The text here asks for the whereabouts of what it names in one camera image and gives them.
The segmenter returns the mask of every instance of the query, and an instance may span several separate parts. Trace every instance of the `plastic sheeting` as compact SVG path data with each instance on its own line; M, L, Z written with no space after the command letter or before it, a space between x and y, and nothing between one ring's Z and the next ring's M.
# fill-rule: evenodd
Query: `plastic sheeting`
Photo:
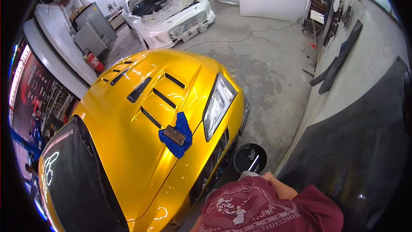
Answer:
M198 29L200 32L204 32L207 29L207 25L204 24L206 21L205 13L201 13L196 17L184 22L182 25L174 28L169 32L173 39L183 39L184 42L188 41L194 35L198 34Z
M151 27L153 24L160 24L164 20L190 6L193 3L193 0L168 0L168 2L169 3L158 12L143 16L142 23L146 24L148 27Z

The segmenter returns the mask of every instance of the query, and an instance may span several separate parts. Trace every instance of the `blue microfiber towel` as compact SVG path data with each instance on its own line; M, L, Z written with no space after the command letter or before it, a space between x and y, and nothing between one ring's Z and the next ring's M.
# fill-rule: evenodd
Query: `blue microfiber towel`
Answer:
M183 157L183 154L185 154L185 151L192 145L192 132L190 131L188 120L183 112L177 114L176 126L174 128L186 136L183 145L178 145L172 139L165 136L163 134L164 129L159 131L159 139L166 144L173 155L180 159Z

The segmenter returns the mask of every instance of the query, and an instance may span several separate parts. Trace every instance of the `stained floor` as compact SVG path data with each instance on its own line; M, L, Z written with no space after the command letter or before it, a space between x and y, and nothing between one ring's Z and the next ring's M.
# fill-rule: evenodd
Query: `stained floor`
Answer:
M292 143L309 98L311 77L302 71L307 58L301 52L306 37L300 24L240 16L239 6L210 3L214 23L174 48L209 56L229 70L251 106L239 145L261 145L268 156L264 171L274 172ZM117 35L106 66L142 50L126 25Z

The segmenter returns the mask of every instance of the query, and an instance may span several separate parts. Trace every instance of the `black bucket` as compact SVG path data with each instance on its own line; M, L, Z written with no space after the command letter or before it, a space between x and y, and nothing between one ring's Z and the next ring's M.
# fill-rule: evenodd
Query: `black bucket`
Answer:
M247 143L237 148L233 154L233 165L237 172L249 170L260 173L266 166L265 150L257 144Z

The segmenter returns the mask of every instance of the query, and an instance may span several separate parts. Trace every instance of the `fire extinguisher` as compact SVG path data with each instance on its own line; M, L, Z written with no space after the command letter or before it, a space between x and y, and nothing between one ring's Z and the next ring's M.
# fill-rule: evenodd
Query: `fire extinguisher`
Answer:
M90 49L85 49L83 51L83 58L87 62L89 62L98 73L101 73L104 71L104 66L103 64L97 59L97 57L94 56L94 54L90 51Z

